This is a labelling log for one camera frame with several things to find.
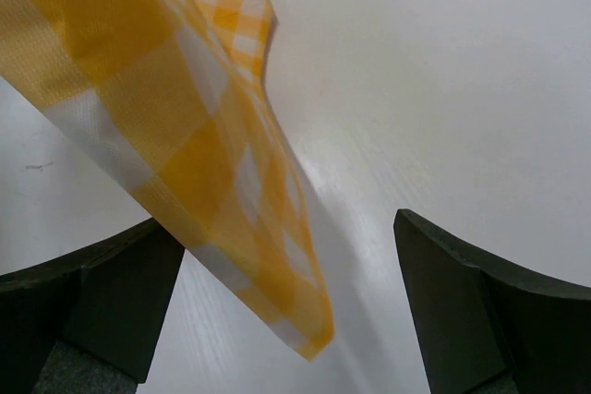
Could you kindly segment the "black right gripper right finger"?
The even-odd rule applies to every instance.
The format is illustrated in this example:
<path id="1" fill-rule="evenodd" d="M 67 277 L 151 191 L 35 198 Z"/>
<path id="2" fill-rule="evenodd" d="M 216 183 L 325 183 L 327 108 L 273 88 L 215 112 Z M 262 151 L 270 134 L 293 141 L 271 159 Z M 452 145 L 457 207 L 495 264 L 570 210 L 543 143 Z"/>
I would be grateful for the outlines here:
<path id="1" fill-rule="evenodd" d="M 590 290 L 512 263 L 410 209 L 393 232 L 433 393 L 587 393 Z"/>

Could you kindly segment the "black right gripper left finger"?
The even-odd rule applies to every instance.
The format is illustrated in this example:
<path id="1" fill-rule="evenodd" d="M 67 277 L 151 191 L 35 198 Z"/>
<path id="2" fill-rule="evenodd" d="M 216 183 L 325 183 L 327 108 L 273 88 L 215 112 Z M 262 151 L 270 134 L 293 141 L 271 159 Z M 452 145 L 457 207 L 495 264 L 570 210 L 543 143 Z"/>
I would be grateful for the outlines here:
<path id="1" fill-rule="evenodd" d="M 1 277 L 4 393 L 134 393 L 184 248 L 154 220 Z"/>

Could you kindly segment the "yellow white checkered cloth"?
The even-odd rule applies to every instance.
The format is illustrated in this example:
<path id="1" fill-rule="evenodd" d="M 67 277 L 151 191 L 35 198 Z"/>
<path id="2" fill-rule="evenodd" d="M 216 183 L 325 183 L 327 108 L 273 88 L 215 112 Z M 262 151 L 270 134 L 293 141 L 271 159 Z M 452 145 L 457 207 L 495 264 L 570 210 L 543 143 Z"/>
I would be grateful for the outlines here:
<path id="1" fill-rule="evenodd" d="M 1 0 L 1 75 L 285 344 L 334 332 L 263 88 L 270 0 Z"/>

